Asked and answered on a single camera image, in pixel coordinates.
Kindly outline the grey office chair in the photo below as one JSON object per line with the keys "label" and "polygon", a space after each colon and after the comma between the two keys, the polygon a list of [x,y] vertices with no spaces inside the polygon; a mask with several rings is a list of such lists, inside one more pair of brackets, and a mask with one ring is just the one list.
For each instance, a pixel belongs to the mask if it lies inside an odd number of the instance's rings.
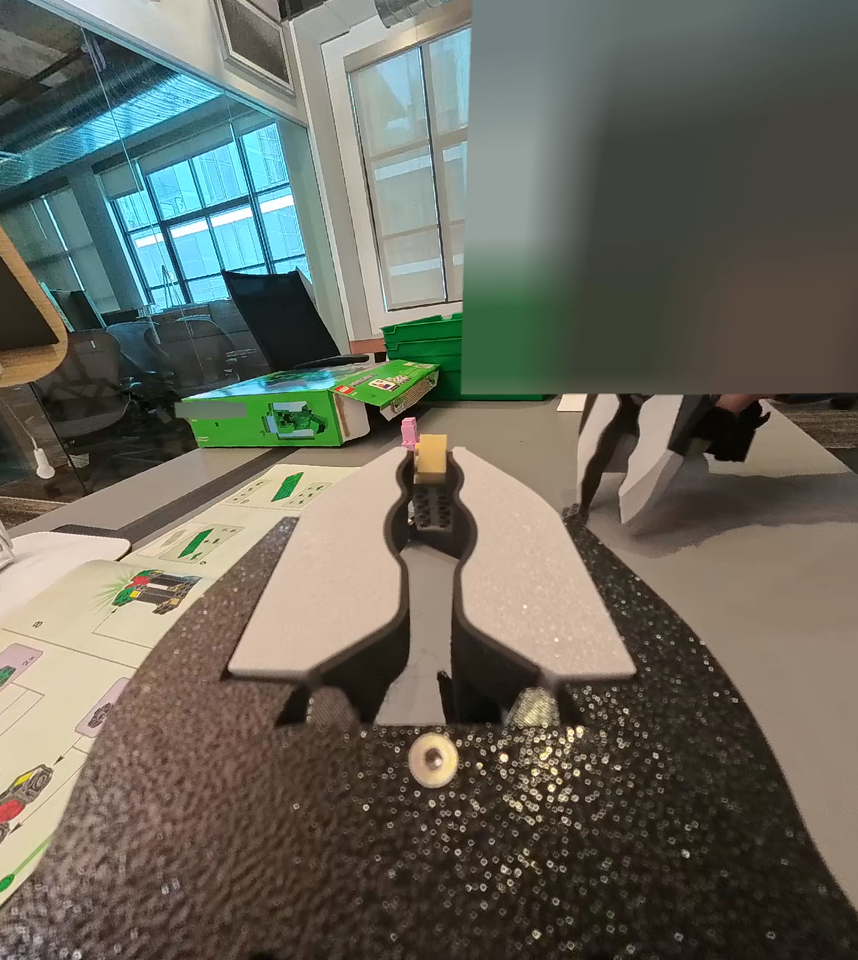
{"label": "grey office chair", "polygon": [[168,385],[139,371],[105,330],[69,333],[63,361],[32,389],[69,457],[175,423]]}

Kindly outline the brick building instruction booklet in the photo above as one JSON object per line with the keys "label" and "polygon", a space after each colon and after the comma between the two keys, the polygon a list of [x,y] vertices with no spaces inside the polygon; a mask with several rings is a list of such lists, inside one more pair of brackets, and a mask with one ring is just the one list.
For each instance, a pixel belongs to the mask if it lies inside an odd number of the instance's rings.
{"label": "brick building instruction booklet", "polygon": [[163,635],[350,467],[282,462],[119,560],[92,560],[0,627],[0,907],[51,843],[96,738]]}

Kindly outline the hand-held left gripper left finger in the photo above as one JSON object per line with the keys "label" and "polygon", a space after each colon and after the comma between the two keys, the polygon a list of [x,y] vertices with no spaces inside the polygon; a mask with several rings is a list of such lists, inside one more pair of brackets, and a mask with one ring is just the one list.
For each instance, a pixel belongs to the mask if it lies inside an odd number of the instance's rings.
{"label": "hand-held left gripper left finger", "polygon": [[392,448],[300,514],[227,665],[231,677],[341,690],[375,722],[410,655],[411,454]]}

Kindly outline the ceiling air vent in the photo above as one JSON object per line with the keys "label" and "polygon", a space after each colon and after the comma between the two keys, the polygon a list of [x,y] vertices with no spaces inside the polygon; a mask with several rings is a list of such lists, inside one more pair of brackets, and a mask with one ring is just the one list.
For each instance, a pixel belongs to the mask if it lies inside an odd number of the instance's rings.
{"label": "ceiling air vent", "polygon": [[295,93],[281,24],[250,1],[213,1],[223,59],[289,94]]}

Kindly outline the tan and black brick assembly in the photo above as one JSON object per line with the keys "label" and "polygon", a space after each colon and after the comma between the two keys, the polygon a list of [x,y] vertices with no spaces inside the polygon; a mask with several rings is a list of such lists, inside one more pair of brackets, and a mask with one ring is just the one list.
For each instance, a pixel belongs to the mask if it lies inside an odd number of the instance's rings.
{"label": "tan and black brick assembly", "polygon": [[449,534],[452,531],[447,470],[447,435],[422,434],[412,449],[409,508],[411,526],[420,534]]}

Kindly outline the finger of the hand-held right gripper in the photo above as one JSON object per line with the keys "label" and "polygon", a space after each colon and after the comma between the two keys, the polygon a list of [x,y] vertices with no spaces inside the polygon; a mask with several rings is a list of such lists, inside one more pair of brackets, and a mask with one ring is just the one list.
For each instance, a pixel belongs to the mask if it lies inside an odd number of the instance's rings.
{"label": "finger of the hand-held right gripper", "polygon": [[692,440],[692,396],[659,394],[646,399],[637,418],[638,436],[618,490],[622,525],[637,522],[661,497]]}
{"label": "finger of the hand-held right gripper", "polygon": [[576,494],[580,514],[587,514],[606,466],[628,431],[627,394],[591,394],[579,421]]}

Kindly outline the grey desk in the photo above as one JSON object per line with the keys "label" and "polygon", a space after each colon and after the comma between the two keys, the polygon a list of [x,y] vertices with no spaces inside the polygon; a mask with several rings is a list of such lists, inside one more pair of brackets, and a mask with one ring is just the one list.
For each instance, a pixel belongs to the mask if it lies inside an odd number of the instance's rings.
{"label": "grey desk", "polygon": [[[556,403],[427,404],[447,434],[556,509],[575,499],[578,415]],[[275,451],[202,450],[59,505],[17,535],[64,525],[141,544],[266,470]],[[858,475],[778,412],[747,462],[687,465],[634,534],[607,476],[589,529],[658,593],[734,680],[809,833],[858,909]]]}

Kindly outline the green toy set box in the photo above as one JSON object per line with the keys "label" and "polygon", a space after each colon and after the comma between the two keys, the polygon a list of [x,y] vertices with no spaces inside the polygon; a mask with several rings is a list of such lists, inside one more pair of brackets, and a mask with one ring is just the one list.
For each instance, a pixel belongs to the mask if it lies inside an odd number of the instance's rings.
{"label": "green toy set box", "polygon": [[278,371],[184,398],[174,414],[201,448],[339,448],[435,389],[435,365],[405,360]]}

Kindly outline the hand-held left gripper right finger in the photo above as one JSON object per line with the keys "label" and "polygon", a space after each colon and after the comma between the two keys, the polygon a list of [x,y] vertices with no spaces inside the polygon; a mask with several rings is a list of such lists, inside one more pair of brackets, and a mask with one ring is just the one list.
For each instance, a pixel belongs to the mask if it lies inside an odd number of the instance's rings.
{"label": "hand-held left gripper right finger", "polygon": [[563,722],[572,690],[637,666],[561,515],[530,486],[457,446],[450,455],[454,572],[447,720],[495,724],[527,690]]}

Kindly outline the black office chair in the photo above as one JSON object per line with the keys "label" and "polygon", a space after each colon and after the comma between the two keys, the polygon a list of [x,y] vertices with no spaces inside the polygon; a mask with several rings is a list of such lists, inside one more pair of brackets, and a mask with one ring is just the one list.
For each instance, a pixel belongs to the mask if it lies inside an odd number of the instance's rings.
{"label": "black office chair", "polygon": [[276,372],[366,363],[367,354],[340,352],[300,270],[221,277],[259,350]]}

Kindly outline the white framed window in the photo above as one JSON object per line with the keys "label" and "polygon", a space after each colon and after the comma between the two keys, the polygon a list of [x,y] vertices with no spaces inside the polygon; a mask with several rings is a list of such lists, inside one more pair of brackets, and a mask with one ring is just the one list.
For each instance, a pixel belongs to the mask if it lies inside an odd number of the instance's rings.
{"label": "white framed window", "polygon": [[462,309],[471,24],[387,28],[321,46],[368,324]]}

